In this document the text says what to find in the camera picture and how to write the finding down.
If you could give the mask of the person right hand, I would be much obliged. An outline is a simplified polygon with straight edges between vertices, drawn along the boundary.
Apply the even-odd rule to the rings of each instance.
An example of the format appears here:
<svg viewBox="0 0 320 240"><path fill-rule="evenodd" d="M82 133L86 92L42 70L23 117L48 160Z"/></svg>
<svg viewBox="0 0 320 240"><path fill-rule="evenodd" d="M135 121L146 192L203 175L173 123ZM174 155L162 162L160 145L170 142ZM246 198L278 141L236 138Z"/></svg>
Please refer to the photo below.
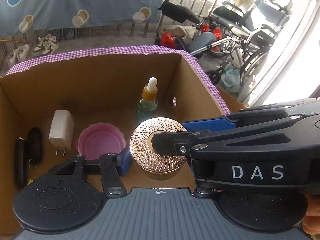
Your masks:
<svg viewBox="0 0 320 240"><path fill-rule="evenodd" d="M319 195L306 195L308 209L303 219L302 226L309 235L319 235L320 231L320 197Z"/></svg>

